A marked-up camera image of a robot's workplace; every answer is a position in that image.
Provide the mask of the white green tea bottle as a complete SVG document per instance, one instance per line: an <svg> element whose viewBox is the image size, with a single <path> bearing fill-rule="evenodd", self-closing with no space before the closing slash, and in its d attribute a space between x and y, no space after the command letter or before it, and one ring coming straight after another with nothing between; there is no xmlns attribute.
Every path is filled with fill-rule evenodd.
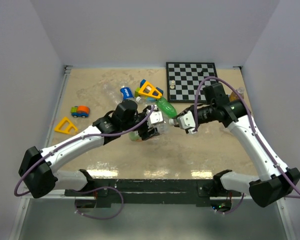
<svg viewBox="0 0 300 240"><path fill-rule="evenodd" d="M146 132L139 133L138 130L132 131L128 134L129 139L133 142L141 142L152 139L158 139L159 136L167 134L169 131L169 126L166 122L152 125Z"/></svg>

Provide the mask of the amber tea bottle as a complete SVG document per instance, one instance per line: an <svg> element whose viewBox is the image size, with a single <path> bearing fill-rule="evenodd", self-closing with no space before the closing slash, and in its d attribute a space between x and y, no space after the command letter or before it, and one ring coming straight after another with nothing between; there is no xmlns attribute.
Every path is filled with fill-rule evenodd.
<svg viewBox="0 0 300 240"><path fill-rule="evenodd" d="M238 97L238 95L241 96L242 99L244 99L244 93L245 93L245 88L244 87L239 87L238 89L236 89L237 94L232 91L232 93L229 95L229 101L233 102L235 100L239 100L240 98Z"/></svg>

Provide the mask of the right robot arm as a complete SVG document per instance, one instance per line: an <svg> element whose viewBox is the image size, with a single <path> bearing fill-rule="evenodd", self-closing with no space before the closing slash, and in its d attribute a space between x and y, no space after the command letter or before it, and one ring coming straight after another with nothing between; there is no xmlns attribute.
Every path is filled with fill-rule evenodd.
<svg viewBox="0 0 300 240"><path fill-rule="evenodd" d="M273 151L242 101L230 101L221 83L207 86L203 92L208 106L191 105L169 123L188 134L194 134L201 124L222 123L238 139L257 171L256 176L232 170L217 173L213 177L213 192L220 197L229 191L249 194L262 208L289 195L300 180L300 171L288 167Z"/></svg>

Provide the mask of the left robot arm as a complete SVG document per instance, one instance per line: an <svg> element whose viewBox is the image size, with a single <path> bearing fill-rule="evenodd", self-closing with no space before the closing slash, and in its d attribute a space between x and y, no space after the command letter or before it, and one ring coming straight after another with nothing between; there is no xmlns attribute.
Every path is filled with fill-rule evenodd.
<svg viewBox="0 0 300 240"><path fill-rule="evenodd" d="M61 171L61 167L82 154L102 147L122 135L138 132L142 140L157 134L156 126L163 123L162 112L156 105L146 106L138 112L138 105L123 100L114 110L108 111L75 136L50 147L28 148L18 170L27 193L38 199L53 190L73 190L89 196L94 190L92 178L84 170Z"/></svg>

